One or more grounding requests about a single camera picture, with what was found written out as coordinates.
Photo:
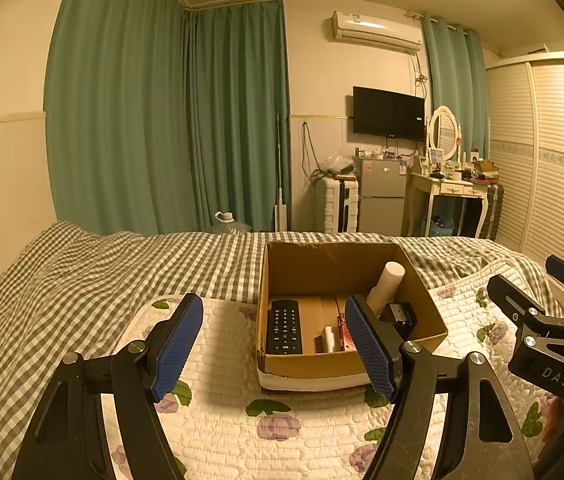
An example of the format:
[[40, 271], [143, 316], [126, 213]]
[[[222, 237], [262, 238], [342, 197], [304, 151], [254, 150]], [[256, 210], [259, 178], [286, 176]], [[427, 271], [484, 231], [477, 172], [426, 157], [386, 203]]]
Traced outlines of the right hand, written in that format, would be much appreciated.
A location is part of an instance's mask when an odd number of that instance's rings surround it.
[[559, 396], [553, 396], [547, 401], [547, 409], [544, 412], [546, 423], [543, 430], [542, 442], [547, 443], [553, 437], [559, 424], [564, 422], [564, 400]]

